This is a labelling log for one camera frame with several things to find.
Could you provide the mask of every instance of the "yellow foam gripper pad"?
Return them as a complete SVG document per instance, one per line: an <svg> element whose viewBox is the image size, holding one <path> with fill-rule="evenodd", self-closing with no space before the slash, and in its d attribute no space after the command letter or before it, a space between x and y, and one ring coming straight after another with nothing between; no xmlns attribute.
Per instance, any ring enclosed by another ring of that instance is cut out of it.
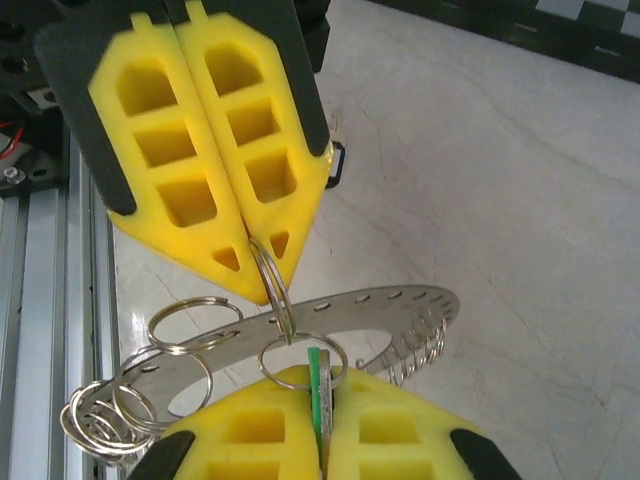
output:
<svg viewBox="0 0 640 480"><path fill-rule="evenodd" d="M309 367L278 374L308 383ZM473 480L449 434L478 428L383 380L350 369L335 391L329 480ZM308 392L264 379L174 424L195 434L175 480L317 480Z"/></svg>
<svg viewBox="0 0 640 480"><path fill-rule="evenodd" d="M309 153L276 44L228 14L111 41L89 94L137 203L116 227L258 304L258 239L288 286L324 191L331 146Z"/></svg>

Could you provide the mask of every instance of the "screw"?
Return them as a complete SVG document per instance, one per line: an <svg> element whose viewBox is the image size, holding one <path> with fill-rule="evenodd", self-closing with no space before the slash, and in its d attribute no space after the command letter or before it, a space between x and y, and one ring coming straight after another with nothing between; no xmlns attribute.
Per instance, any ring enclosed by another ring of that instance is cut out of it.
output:
<svg viewBox="0 0 640 480"><path fill-rule="evenodd" d="M9 183L13 183L14 185L22 183L24 179L27 178L27 175L22 170L16 167L5 168L3 173L4 178L6 178Z"/></svg>

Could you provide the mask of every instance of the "green tag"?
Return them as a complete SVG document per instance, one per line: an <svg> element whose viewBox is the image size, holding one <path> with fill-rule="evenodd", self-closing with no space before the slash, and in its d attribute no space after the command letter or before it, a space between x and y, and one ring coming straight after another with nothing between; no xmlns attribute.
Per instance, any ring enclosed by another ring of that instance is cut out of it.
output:
<svg viewBox="0 0 640 480"><path fill-rule="evenodd" d="M320 349L309 347L309 373L311 377L311 420L313 431L316 434L316 444L318 445L318 458L322 459L322 409L320 406Z"/></svg>

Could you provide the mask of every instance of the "white floor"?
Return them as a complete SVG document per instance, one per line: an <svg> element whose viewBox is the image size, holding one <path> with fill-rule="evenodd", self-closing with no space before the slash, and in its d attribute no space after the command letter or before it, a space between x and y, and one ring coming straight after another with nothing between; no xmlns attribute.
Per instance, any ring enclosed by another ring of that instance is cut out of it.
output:
<svg viewBox="0 0 640 480"><path fill-rule="evenodd" d="M640 86L361 0L330 22L318 83L348 158L292 299L452 289L446 354L407 388L524 478L640 478ZM220 293L123 235L117 255L124 355L165 304Z"/></svg>

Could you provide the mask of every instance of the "curved metal plate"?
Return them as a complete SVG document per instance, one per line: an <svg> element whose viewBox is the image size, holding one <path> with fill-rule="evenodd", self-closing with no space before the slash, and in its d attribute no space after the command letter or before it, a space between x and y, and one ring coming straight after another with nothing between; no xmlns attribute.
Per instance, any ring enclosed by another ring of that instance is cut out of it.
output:
<svg viewBox="0 0 640 480"><path fill-rule="evenodd" d="M318 298L294 305L293 312L300 331L323 335L353 330L382 330L389 333L389 344L365 365L365 370L375 375L414 355L414 350L433 336L443 320L448 325L455 319L459 308L458 298L444 288L401 285ZM256 355L266 341L278 334L270 319L273 319L273 312L214 330L220 334L236 331L237 335L200 355L213 372ZM189 341L204 336L210 338L213 332ZM145 367L153 373L144 373ZM127 370L123 383L132 384L143 392L155 406L158 420L168 421L175 419L168 413L174 397L203 377L202 368L190 359L157 354ZM107 383L88 397L85 405L91 405L96 400L108 400L111 397L111 385L111 382Z"/></svg>

